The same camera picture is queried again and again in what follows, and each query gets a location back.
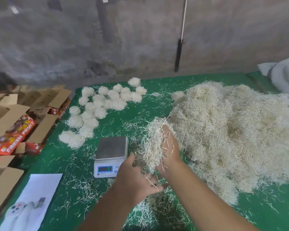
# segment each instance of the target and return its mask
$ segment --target green tabletop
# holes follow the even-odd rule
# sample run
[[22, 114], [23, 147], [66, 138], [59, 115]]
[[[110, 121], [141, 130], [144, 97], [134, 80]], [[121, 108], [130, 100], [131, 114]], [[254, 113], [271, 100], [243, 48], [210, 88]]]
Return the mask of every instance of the green tabletop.
[[[10, 201], [12, 205], [23, 188], [30, 174], [33, 173], [63, 173], [61, 182], [47, 210], [39, 230], [75, 230], [84, 220], [85, 215], [94, 206], [98, 198], [107, 190], [108, 179], [93, 177], [95, 150], [99, 138], [107, 136], [127, 136], [129, 149], [133, 149], [141, 139], [147, 122], [155, 117], [165, 117], [172, 109], [171, 94], [185, 90], [204, 81], [223, 82], [226, 85], [245, 84], [260, 92], [276, 92], [274, 86], [260, 73], [224, 73], [191, 75], [183, 77], [142, 80], [141, 84], [148, 92], [143, 101], [132, 102], [123, 111], [108, 111], [108, 115], [100, 120], [100, 125], [94, 131], [94, 138], [87, 140], [78, 150], [70, 150], [66, 144], [58, 141], [58, 135], [68, 130], [64, 121], [68, 112], [48, 139], [47, 145], [37, 157], [26, 156], [19, 166], [26, 170], [15, 195]], [[114, 84], [103, 84], [111, 88]], [[71, 105], [77, 105], [81, 88], [76, 90]], [[289, 184], [271, 185], [264, 191], [239, 196], [239, 204], [235, 209], [246, 219], [253, 222], [262, 231], [289, 230]], [[148, 230], [172, 230], [167, 217], [158, 217], [159, 224], [154, 224]], [[125, 230], [140, 230], [132, 221]], [[179, 225], [176, 230], [195, 230], [192, 224]]]

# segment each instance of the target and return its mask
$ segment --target person's right hand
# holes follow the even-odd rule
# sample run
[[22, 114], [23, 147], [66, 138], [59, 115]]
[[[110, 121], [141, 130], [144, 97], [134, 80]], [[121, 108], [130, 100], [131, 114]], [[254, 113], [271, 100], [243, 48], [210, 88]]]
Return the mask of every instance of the person's right hand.
[[179, 153], [179, 144], [177, 139], [173, 136], [168, 126], [163, 125], [162, 130], [164, 132], [164, 138], [161, 144], [161, 148], [163, 149], [163, 155], [165, 158], [162, 163], [156, 167], [156, 170], [161, 175], [167, 171], [168, 167], [171, 167], [171, 165], [182, 161]]

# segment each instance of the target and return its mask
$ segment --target scale body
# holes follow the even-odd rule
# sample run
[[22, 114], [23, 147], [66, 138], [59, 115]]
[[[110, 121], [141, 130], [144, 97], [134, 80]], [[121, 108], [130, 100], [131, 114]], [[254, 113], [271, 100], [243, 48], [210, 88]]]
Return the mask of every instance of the scale body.
[[96, 150], [94, 177], [116, 177], [120, 165], [127, 159], [127, 152], [127, 137], [101, 138]]

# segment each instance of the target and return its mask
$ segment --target concrete wall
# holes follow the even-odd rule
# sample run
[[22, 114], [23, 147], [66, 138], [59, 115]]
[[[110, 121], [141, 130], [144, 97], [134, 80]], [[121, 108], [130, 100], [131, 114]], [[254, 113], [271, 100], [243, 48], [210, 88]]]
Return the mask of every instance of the concrete wall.
[[[184, 0], [108, 1], [0, 0], [0, 71], [21, 84], [173, 76]], [[178, 75], [283, 60], [289, 0], [188, 0], [184, 41]]]

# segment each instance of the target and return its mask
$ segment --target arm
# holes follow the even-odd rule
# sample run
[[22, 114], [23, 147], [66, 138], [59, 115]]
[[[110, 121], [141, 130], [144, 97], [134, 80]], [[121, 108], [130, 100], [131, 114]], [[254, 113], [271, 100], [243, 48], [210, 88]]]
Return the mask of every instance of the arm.
[[112, 187], [89, 212], [78, 231], [119, 231], [134, 206], [164, 186], [154, 186], [156, 177], [142, 174], [141, 167], [133, 167], [135, 155], [124, 161]]
[[178, 142], [163, 126], [162, 148], [167, 156], [157, 167], [169, 182], [187, 214], [200, 231], [257, 231], [231, 206], [218, 197], [181, 159]]

